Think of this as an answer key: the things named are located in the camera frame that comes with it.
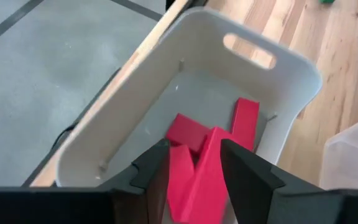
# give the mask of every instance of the bin handle hole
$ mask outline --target bin handle hole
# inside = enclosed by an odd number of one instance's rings
[[[276,65],[276,57],[271,52],[236,34],[226,34],[223,37],[223,45],[232,53],[250,60],[266,70],[270,70]]]

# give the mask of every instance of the green object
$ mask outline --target green object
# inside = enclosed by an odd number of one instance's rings
[[[331,4],[333,3],[335,0],[320,0],[320,3],[323,3],[323,4]]]

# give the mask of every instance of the plastic storage box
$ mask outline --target plastic storage box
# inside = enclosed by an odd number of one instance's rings
[[[228,34],[270,52],[275,66],[262,68],[226,48],[223,38]],[[193,74],[215,81],[196,82],[199,76]],[[178,77],[183,77],[180,84],[170,89],[171,81]],[[216,90],[205,93],[203,105],[193,101],[199,98],[200,85]],[[260,102],[266,117],[274,118],[267,122],[256,153],[276,164],[294,119],[320,88],[320,74],[302,56],[217,12],[186,11],[124,82],[110,90],[108,101],[66,144],[58,162],[57,184],[99,185],[107,178],[105,170],[110,175],[111,170],[121,171],[118,169],[164,137],[177,113],[190,114],[209,127],[230,125],[234,102],[244,95]]]
[[[358,123],[326,142],[320,187],[358,189]]]

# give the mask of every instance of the wooden floor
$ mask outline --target wooden floor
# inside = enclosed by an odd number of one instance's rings
[[[358,122],[358,0],[209,0],[208,7],[317,64],[323,89],[299,114],[279,166],[318,184],[324,143]],[[241,40],[229,44],[262,64],[271,61]]]

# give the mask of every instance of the red foam block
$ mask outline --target red foam block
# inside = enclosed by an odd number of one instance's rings
[[[194,174],[194,165],[190,150],[186,145],[170,148],[170,168],[167,200],[175,223],[188,221],[181,207],[183,191]]]
[[[231,133],[246,149],[254,150],[259,103],[239,98],[234,108]]]
[[[175,144],[185,144],[191,151],[199,154],[208,132],[207,127],[178,113],[165,137]]]
[[[196,172],[183,193],[182,214],[189,224],[220,224],[227,202],[227,188],[221,165],[221,140],[232,134],[213,128],[205,140]]]

